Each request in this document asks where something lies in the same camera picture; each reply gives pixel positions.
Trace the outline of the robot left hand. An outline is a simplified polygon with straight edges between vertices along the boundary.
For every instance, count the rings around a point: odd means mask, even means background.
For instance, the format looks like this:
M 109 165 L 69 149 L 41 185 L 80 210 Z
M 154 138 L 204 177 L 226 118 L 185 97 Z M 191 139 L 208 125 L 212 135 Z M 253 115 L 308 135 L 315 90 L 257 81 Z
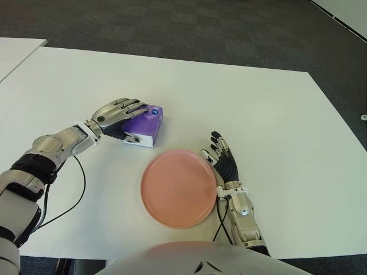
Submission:
M 139 143 L 137 137 L 123 131 L 123 126 L 147 111 L 147 104 L 138 99 L 119 98 L 99 108 L 91 120 L 104 135 L 128 143 Z

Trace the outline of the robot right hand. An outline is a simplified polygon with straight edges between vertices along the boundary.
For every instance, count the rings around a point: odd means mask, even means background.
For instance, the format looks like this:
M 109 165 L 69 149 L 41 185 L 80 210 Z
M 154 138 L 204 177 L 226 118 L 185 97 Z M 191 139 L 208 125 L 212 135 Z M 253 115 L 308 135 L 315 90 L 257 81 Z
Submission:
M 202 157 L 216 170 L 221 176 L 225 189 L 240 188 L 239 173 L 236 161 L 232 155 L 226 140 L 217 131 L 211 132 L 211 149 L 216 153 L 213 156 L 209 151 L 202 149 Z

